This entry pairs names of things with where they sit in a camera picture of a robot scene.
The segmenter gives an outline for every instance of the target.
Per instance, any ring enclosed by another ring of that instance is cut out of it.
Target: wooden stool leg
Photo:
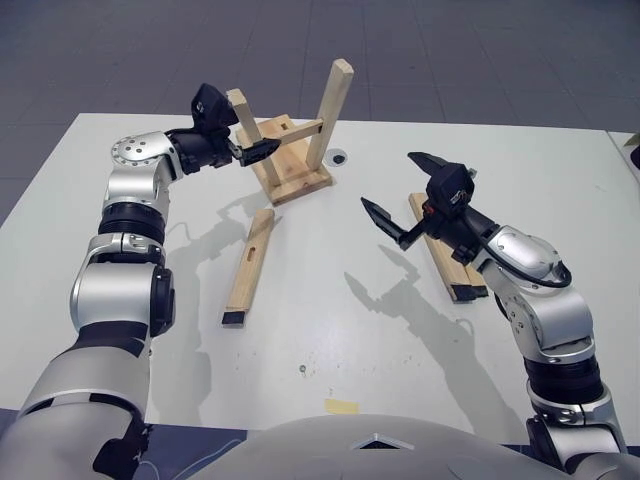
[[[353,67],[342,58],[335,60],[331,66],[329,80],[318,111],[318,118],[323,121],[322,130],[311,138],[311,145],[309,145],[307,152],[306,162],[311,171],[317,170],[322,163],[322,157],[324,157],[329,145],[333,127],[347,98],[351,80],[353,80]]]
[[[239,88],[229,90],[227,92],[227,98],[231,102],[233,110],[236,112],[238,120],[240,120],[240,125],[244,128],[244,131],[247,133],[247,137],[251,142],[249,145],[242,145],[242,147],[250,147],[254,143],[262,140],[262,134],[256,124],[256,119],[253,117],[253,113],[251,113],[251,109],[249,108],[249,103],[242,91]],[[278,177],[278,172],[276,172],[276,169],[273,166],[273,160],[271,160],[271,157],[262,160],[262,165],[267,172],[269,183],[274,186],[280,185],[280,177]]]

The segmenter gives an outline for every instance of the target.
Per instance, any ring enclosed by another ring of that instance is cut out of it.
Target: wooden stick
[[[263,209],[256,212],[251,223],[247,244],[236,273],[227,308],[222,317],[223,325],[242,325],[246,312],[251,307],[258,285],[262,262],[267,253],[269,235],[273,229],[274,211]]]
[[[269,135],[269,138],[280,140],[280,146],[288,145],[290,143],[297,142],[298,140],[302,140],[303,138],[320,133],[322,131],[323,123],[324,122],[321,119],[317,118],[303,123],[302,125],[296,125],[293,128],[287,127],[275,135]]]
[[[251,108],[249,108],[249,103],[245,98],[244,94],[239,88],[234,88],[233,90],[229,90],[227,92],[227,98],[231,102],[231,106],[233,110],[236,112],[238,120],[240,120],[240,125],[244,128],[244,131],[247,133],[247,137],[251,141],[251,145],[256,142],[262,140],[262,135],[260,134],[260,129],[256,124],[256,119],[251,113]],[[276,172],[275,167],[273,166],[273,161],[271,157],[265,158],[262,160],[262,165],[264,166],[265,171],[267,172],[267,178],[269,179],[269,183],[271,185],[280,185],[280,178],[278,177],[278,173]]]
[[[409,195],[409,203],[417,220],[422,220],[422,204],[427,201],[424,193],[412,193]],[[478,290],[472,287],[485,286],[484,280],[478,272],[475,272],[473,282],[469,278],[468,270],[460,263],[451,258],[453,250],[440,240],[423,235],[427,247],[431,252],[433,261],[438,267],[438,272],[442,281],[455,302],[474,300],[478,295]]]
[[[309,170],[317,170],[322,163],[322,157],[324,157],[324,152],[329,145],[333,127],[338,121],[340,110],[342,110],[342,105],[347,98],[351,80],[353,80],[353,67],[342,58],[334,60],[318,110],[318,118],[324,122],[322,131],[311,139],[311,145],[309,145],[307,152],[306,162]]]
[[[473,268],[471,265],[465,265],[464,269],[467,271],[467,276],[469,277],[469,283],[471,283],[472,287],[486,287],[487,284],[484,283],[484,278],[482,275],[478,273],[478,271]]]

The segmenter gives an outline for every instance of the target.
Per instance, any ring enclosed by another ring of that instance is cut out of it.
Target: wooden board
[[[274,211],[270,208],[258,210],[253,217],[247,244],[227,302],[226,312],[246,313],[251,307],[264,256],[267,253],[269,235],[273,229],[273,219]]]
[[[353,80],[353,67],[343,58],[334,60],[331,65],[327,86],[320,102],[317,118],[324,122],[319,135],[311,138],[311,145],[305,156],[310,170],[316,170],[322,164],[322,158],[331,140],[333,127],[338,121],[340,111]]]
[[[258,128],[263,137],[273,138],[282,131],[295,129],[295,125],[289,115],[280,115],[260,122]],[[236,137],[243,146],[251,144],[244,129],[238,130]],[[280,205],[333,183],[331,174],[324,165],[320,165],[315,171],[309,170],[305,162],[308,149],[308,142],[301,139],[281,146],[271,155],[280,185],[272,185],[269,182],[262,162],[251,166],[273,205]]]
[[[427,201],[424,193],[409,195],[409,203],[416,220],[422,220],[422,204]],[[454,302],[474,300],[486,296],[486,284],[482,276],[470,266],[463,266],[451,258],[453,250],[440,240],[423,235],[431,256],[440,272],[444,286]]]

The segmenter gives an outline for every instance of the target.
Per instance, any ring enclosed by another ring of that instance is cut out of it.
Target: white cable
[[[199,463],[202,463],[206,460],[209,460],[212,457],[216,457],[217,455],[220,455],[221,453],[223,453],[225,450],[227,450],[227,448],[229,448],[231,445],[235,444],[235,443],[242,443],[242,440],[240,440],[239,438],[234,438],[233,440],[228,441],[225,445],[223,445],[222,447],[220,447],[218,450],[216,450],[213,453],[210,453],[209,455],[202,457],[199,460],[196,460],[195,462],[193,462],[191,465],[189,465],[187,468],[185,468],[184,470],[182,470],[179,474],[177,474],[175,477],[173,477],[173,480],[180,480],[180,477],[182,475],[184,475],[185,473],[188,473],[189,470],[191,470],[193,467],[195,467],[196,465],[198,465]]]
[[[158,467],[156,467],[153,463],[151,463],[149,460],[143,460],[142,462],[140,462],[140,465],[149,465],[151,467],[151,470],[153,470],[153,473],[155,473],[156,475],[156,480],[160,480],[160,472],[158,471]]]

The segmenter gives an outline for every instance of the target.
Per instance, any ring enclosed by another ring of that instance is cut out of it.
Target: gray floor
[[[0,0],[0,222],[79,112],[254,113],[640,130],[640,0]]]

